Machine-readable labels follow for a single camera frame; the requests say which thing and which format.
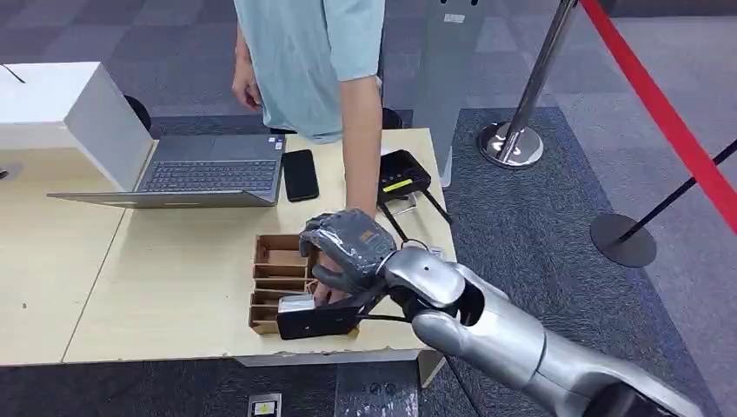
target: cardboard organizer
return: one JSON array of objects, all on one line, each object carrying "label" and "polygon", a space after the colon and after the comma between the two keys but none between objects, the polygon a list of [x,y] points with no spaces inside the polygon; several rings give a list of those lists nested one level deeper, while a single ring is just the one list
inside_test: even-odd
[{"label": "cardboard organizer", "polygon": [[308,292],[315,277],[312,267],[318,252],[307,258],[299,253],[298,235],[261,235],[256,237],[254,292],[251,294],[249,326],[258,334],[278,334],[276,312],[284,295]]}]

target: black phone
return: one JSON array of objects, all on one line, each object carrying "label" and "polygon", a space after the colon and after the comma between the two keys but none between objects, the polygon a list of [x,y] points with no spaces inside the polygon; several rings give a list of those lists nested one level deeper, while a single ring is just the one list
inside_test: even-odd
[{"label": "black phone", "polygon": [[282,155],[282,166],[289,201],[302,202],[320,195],[311,151],[305,149],[287,152]]}]

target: red rope barrier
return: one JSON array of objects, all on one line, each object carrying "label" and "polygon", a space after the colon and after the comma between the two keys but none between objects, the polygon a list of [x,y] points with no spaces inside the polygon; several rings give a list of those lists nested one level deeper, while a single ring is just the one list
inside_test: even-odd
[{"label": "red rope barrier", "polygon": [[661,89],[609,20],[598,1],[581,0],[581,3],[614,60],[619,64],[622,73],[645,105],[647,112],[673,146],[675,153],[704,189],[709,200],[719,210],[725,222],[737,234],[737,193],[716,168],[688,126],[678,116]]}]

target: person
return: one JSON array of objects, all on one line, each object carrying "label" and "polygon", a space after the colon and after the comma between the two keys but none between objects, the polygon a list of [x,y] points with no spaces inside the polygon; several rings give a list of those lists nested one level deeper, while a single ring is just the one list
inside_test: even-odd
[{"label": "person", "polygon": [[[384,0],[235,0],[233,92],[272,129],[342,139],[346,209],[376,214]],[[339,271],[327,256],[320,263]],[[347,295],[318,284],[319,303]]]}]

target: robotic arm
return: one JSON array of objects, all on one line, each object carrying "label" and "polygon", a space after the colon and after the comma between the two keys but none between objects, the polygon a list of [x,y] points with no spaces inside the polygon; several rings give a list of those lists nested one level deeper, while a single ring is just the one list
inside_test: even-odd
[{"label": "robotic arm", "polygon": [[[641,368],[546,330],[469,268],[422,248],[395,250],[391,235],[361,212],[324,216],[302,238],[343,267],[346,289],[360,295],[383,288],[428,346],[522,391],[554,415],[703,415]],[[341,285],[319,272],[326,284]]]}]

